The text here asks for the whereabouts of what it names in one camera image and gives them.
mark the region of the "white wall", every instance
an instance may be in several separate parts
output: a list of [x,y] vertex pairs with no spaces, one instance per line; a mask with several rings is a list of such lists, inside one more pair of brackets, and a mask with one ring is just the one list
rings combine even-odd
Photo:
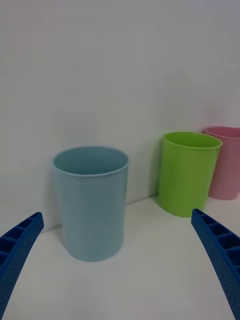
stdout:
[[51,161],[130,156],[128,202],[156,193],[158,141],[239,108],[239,0],[1,0],[0,232],[60,223]]

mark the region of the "plastic cup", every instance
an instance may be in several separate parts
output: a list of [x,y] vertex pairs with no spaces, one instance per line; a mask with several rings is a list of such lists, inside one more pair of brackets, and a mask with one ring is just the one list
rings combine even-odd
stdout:
[[194,132],[171,132],[163,137],[158,204],[168,213],[191,217],[208,198],[222,142]]
[[83,261],[113,256],[124,238],[128,156],[86,146],[58,154],[53,167],[65,245]]
[[223,142],[208,195],[233,200],[240,191],[240,128],[208,127],[204,132]]

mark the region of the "white table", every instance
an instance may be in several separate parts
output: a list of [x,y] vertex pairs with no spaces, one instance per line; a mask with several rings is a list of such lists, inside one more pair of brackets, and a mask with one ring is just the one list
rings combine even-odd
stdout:
[[[239,201],[207,209],[240,234]],[[3,320],[234,320],[190,218],[149,198],[127,207],[125,225],[122,249],[101,262],[71,257],[61,228],[41,234]]]

